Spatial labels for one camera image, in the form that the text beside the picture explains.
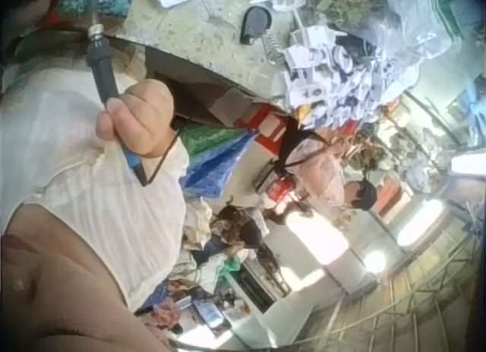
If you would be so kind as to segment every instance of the speckled countertop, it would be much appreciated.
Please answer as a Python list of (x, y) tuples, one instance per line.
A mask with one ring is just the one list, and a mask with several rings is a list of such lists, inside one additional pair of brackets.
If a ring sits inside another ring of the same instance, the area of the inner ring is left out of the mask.
[[(157, 0), (133, 0), (123, 26), (107, 32), (187, 59), (267, 98), (249, 79), (266, 62), (260, 40), (239, 43), (241, 22), (250, 0), (192, 0), (164, 8)], [(272, 11), (271, 31), (287, 43), (292, 13)]]

